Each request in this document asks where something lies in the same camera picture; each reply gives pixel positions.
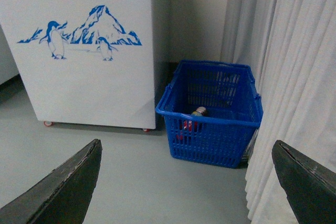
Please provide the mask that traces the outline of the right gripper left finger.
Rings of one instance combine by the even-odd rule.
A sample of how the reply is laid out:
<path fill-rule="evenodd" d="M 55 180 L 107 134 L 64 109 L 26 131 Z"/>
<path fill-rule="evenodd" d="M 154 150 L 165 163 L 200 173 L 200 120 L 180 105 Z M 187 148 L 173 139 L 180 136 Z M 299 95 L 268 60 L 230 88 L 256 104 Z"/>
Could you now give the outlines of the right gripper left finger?
<path fill-rule="evenodd" d="M 1 208 L 1 223 L 83 223 L 102 157 L 95 139 Z"/>

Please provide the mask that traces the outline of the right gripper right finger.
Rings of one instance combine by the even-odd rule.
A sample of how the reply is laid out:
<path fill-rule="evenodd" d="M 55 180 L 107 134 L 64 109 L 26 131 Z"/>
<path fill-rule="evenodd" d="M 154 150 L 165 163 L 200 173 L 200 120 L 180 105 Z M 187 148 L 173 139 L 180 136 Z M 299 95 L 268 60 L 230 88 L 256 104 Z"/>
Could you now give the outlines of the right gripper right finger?
<path fill-rule="evenodd" d="M 299 223 L 335 223 L 335 172 L 277 140 L 272 161 Z"/>

